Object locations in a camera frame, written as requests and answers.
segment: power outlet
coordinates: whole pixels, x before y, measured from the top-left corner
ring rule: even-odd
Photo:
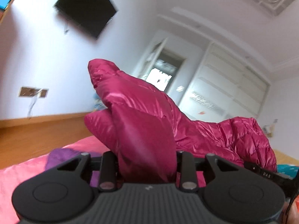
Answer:
[[[37,94],[40,88],[34,87],[21,87],[19,97],[33,97]],[[45,98],[47,96],[48,89],[43,89],[40,93],[40,98]]]

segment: wall-mounted tv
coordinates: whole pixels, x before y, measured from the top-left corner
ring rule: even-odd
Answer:
[[[95,38],[116,13],[110,0],[58,0],[55,7]]]

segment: ceiling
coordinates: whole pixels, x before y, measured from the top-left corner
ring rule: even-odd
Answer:
[[[299,75],[299,0],[277,17],[251,0],[157,0],[157,10],[160,24],[217,41],[270,79]]]

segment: white wardrobe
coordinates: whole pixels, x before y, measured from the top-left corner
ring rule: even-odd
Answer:
[[[256,118],[269,85],[216,44],[195,73],[179,108],[191,120],[220,122],[235,116]]]

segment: white wall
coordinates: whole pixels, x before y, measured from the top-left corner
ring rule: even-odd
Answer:
[[[179,71],[177,72],[177,75],[173,80],[171,87],[169,88],[167,93],[178,105],[183,97],[186,88],[191,82],[196,69],[198,68],[201,62],[201,58],[203,57],[206,48],[200,48],[182,39],[181,37],[178,37],[170,32],[160,29],[156,32],[150,45],[146,49],[146,52],[142,56],[138,67],[134,71],[135,76],[138,75],[142,63],[144,63],[146,57],[150,54],[153,47],[165,38],[168,38],[165,45],[166,49],[178,54],[183,58],[186,58]],[[176,89],[179,86],[185,87],[185,90],[182,92],[177,92]]]
[[[299,77],[277,81],[270,87],[268,97],[258,118],[260,126],[275,119],[271,147],[299,159]]]
[[[156,30],[155,0],[112,0],[118,13],[97,41],[72,26],[64,35],[56,1],[15,0],[0,25],[0,119],[27,116],[22,86],[49,88],[34,116],[90,111],[88,61],[105,58],[132,73]]]

